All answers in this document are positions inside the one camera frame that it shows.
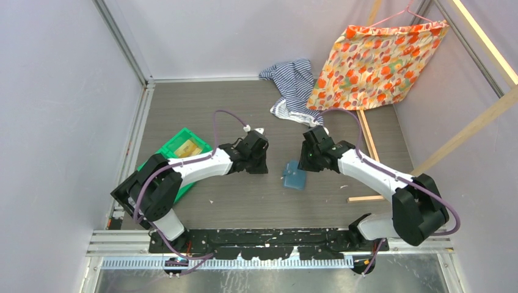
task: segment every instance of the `small blue object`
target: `small blue object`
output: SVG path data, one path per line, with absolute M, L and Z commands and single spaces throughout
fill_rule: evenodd
M 286 164 L 286 169 L 282 172 L 283 186 L 297 190 L 304 190 L 306 186 L 306 171 L 299 170 L 298 161 L 289 161 Z

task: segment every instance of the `dark floor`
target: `dark floor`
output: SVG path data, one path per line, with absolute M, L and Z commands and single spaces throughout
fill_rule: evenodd
M 346 227 L 367 212 L 387 212 L 386 201 L 347 203 L 347 198 L 375 195 L 362 183 L 332 171 L 308 173 L 304 191 L 282 186 L 282 170 L 298 160 L 306 126 L 269 113 L 279 98 L 269 81 L 176 82 L 157 84 L 145 125 L 137 165 L 183 127 L 214 144 L 212 113 L 227 109 L 253 128 L 265 128 L 269 140 L 267 175 L 237 173 L 198 182 L 174 210 L 187 228 Z M 218 114 L 220 143 L 244 135 L 231 116 Z M 381 162 L 410 172 L 412 165 L 392 106 L 366 111 Z M 324 117 L 335 141 L 356 144 L 358 127 L 351 117 L 332 112 Z M 135 228 L 125 217 L 123 229 Z

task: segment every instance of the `pink hanger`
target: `pink hanger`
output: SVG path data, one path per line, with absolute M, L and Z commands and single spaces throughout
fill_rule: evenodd
M 405 12 L 408 12 L 408 13 L 410 13 L 410 14 L 411 14 L 411 15 L 413 15 L 413 16 L 417 16 L 417 17 L 421 18 L 422 20 L 426 20 L 426 21 L 428 21 L 429 23 L 432 23 L 432 22 L 433 22 L 433 21 L 431 21 L 431 20 L 429 20 L 429 19 L 427 19 L 427 18 L 424 18 L 424 17 L 422 17 L 422 16 L 420 16 L 420 15 L 415 14 L 414 12 L 411 12 L 411 11 L 410 11 L 410 5 L 412 5 L 412 3 L 414 3 L 414 0 L 410 0 L 410 3 L 408 3 L 408 5 L 406 6 L 406 8 L 405 8 L 403 11 L 398 12 L 398 13 L 396 13 L 396 14 L 394 14 L 394 15 L 390 16 L 390 17 L 387 17 L 387 18 L 385 18 L 384 20 L 382 20 L 382 21 L 380 21 L 380 22 L 374 23 L 373 25 L 371 25 L 371 26 L 369 26 L 369 27 L 377 26 L 378 24 L 383 23 L 383 22 L 385 22 L 385 21 L 387 21 L 387 20 L 389 20 L 389 19 L 391 19 L 391 18 L 394 18 L 394 17 L 396 17 L 396 16 L 398 16 L 398 15 L 400 15 L 400 14 L 403 14 L 403 13 L 405 13 Z

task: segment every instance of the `striped cloth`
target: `striped cloth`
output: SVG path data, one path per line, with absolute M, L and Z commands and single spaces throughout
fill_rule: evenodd
M 259 78 L 273 80 L 280 91 L 280 99 L 270 109 L 270 113 L 281 119 L 293 120 L 309 126 L 316 118 L 323 125 L 324 119 L 319 112 L 306 108 L 315 78 L 311 72 L 311 63 L 307 59 L 275 64 L 263 70 Z

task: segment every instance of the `metal corner post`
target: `metal corner post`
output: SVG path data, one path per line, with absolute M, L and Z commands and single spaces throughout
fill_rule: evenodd
M 115 22 L 112 13 L 110 12 L 108 6 L 105 3 L 105 0 L 92 0 L 92 2 L 95 4 L 95 7 L 99 11 L 99 14 L 103 17 L 106 26 L 113 35 L 113 38 L 117 42 L 117 45 L 121 49 L 122 54 L 128 61 L 131 69 L 133 69 L 133 71 L 135 72 L 135 75 L 137 76 L 138 80 L 142 85 L 146 85 L 148 83 L 148 78 L 146 78 L 146 76 L 144 75 L 144 72 L 139 66 L 137 60 L 135 59 L 134 54 L 131 52 L 130 46 L 128 45 L 128 42 L 124 39 L 124 36 L 119 26 Z

